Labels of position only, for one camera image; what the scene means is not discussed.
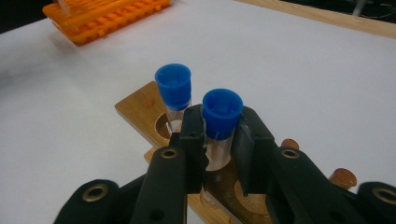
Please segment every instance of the orange pipette tip rack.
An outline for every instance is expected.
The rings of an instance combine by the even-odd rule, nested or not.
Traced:
[[[146,18],[170,5],[170,0],[65,0],[43,7],[44,14],[73,43],[84,45]]]

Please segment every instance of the white tabletop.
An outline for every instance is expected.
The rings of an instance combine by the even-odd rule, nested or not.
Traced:
[[[194,105],[238,92],[326,176],[396,186],[395,55],[395,39],[228,0],[177,0],[83,47],[49,20],[4,33],[0,223],[51,223],[82,184],[145,173],[150,145],[114,105],[167,63],[191,69]]]

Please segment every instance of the vial cap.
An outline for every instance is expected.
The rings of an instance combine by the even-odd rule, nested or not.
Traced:
[[[179,63],[167,64],[155,73],[163,102],[174,110],[185,109],[191,99],[191,71]]]
[[[241,97],[230,90],[215,89],[204,96],[203,105],[206,134],[215,140],[229,138],[244,107]]]

